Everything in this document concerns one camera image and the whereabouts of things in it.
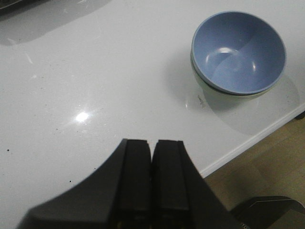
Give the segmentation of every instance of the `bowl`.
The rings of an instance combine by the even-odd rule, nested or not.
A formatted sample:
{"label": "bowl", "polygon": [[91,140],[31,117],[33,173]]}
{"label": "bowl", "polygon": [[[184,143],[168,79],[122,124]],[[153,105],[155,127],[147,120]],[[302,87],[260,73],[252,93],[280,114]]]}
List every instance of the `bowl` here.
{"label": "bowl", "polygon": [[213,15],[193,37],[193,68],[211,87],[228,94],[250,95],[269,89],[280,79],[285,60],[277,32],[248,13]]}

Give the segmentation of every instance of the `glossy surface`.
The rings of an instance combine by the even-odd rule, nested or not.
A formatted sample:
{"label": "glossy surface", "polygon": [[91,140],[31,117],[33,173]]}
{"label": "glossy surface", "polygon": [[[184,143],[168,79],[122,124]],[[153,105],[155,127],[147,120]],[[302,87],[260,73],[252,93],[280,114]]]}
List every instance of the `glossy surface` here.
{"label": "glossy surface", "polygon": [[279,79],[285,48],[276,31],[256,16],[223,12],[198,27],[192,58],[211,86],[230,94],[255,94]]}
{"label": "glossy surface", "polygon": [[[183,140],[203,176],[305,110],[303,0],[40,0],[0,16],[0,228],[95,171],[122,138]],[[281,80],[250,101],[203,93],[190,51],[227,10],[281,35]]]}

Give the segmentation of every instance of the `white countertop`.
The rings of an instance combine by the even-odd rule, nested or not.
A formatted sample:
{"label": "white countertop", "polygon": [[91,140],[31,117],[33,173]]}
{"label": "white countertop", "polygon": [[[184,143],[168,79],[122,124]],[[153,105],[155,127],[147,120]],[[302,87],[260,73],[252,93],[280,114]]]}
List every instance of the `white countertop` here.
{"label": "white countertop", "polygon": [[[282,79],[253,100],[203,93],[192,73],[193,33],[226,10],[264,19],[286,46]],[[183,140],[206,176],[297,116],[304,12],[303,0],[41,0],[0,16],[0,229],[82,181],[122,138]]]}

